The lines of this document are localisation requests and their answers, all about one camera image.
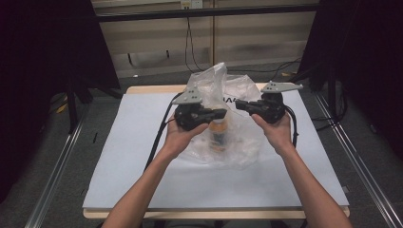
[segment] plastic bag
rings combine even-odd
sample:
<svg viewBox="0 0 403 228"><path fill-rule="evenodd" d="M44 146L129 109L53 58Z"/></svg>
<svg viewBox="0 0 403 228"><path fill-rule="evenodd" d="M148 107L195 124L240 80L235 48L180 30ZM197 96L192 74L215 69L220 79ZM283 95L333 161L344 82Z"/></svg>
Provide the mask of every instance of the plastic bag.
<svg viewBox="0 0 403 228"><path fill-rule="evenodd" d="M249 114L235 108L235 100L256 101L260 92L247 75L228 75L224 63L204 72L192 74L187 87L197 86L206 108L225 108L225 150L210 146L210 127L193 138L181 156L193 162L208 163L219 168L242 169L255 162L264 136Z"/></svg>

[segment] bottle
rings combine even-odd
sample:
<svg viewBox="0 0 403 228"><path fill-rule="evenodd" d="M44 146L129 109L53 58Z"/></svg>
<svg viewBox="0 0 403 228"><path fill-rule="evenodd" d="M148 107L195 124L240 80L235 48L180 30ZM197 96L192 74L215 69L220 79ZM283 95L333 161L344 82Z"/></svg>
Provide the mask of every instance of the bottle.
<svg viewBox="0 0 403 228"><path fill-rule="evenodd" d="M213 120L208 128L210 130L210 149L214 152L225 151L227 145L227 122L225 119Z"/></svg>

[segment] forearm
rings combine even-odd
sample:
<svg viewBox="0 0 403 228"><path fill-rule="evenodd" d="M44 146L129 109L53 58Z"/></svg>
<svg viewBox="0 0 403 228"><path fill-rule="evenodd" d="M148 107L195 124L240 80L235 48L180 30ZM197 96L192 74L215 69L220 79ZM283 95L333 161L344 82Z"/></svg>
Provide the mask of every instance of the forearm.
<svg viewBox="0 0 403 228"><path fill-rule="evenodd" d="M343 211L320 185L291 145L281 156L296 187L310 227L352 227Z"/></svg>
<svg viewBox="0 0 403 228"><path fill-rule="evenodd" d="M142 176L118 201L103 227L139 227L167 166L172 161L160 153Z"/></svg>

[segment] person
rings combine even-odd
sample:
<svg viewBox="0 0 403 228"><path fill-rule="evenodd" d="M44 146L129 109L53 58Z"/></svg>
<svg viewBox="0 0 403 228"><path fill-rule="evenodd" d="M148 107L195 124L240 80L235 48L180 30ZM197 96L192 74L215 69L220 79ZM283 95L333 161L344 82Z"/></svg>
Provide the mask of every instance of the person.
<svg viewBox="0 0 403 228"><path fill-rule="evenodd" d="M297 190L309 226L312 228L353 227L294 148L291 141L289 115L284 115L274 124L267 123L256 114L252 115L252 119L263 129L268 142L281 156ZM191 131L185 131L178 127L175 121L170 121L162 149L142 176L116 203L103 227L139 227L168 165L183 152L194 136L202 133L207 127L208 124L204 123Z"/></svg>

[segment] translucent plastic bag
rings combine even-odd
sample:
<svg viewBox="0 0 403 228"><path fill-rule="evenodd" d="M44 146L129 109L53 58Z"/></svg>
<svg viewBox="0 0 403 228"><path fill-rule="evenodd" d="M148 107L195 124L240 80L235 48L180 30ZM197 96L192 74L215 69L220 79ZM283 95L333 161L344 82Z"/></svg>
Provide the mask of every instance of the translucent plastic bag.
<svg viewBox="0 0 403 228"><path fill-rule="evenodd" d="M181 156L219 168L242 169L255 162L264 136L247 112L235 108L237 99L249 102L260 98L255 83L247 75L228 75L225 64L221 63L192 74L187 86L198 87L204 107L227 109L224 120L227 127L223 151L211 146L216 136L211 123L207 130L193 138Z"/></svg>

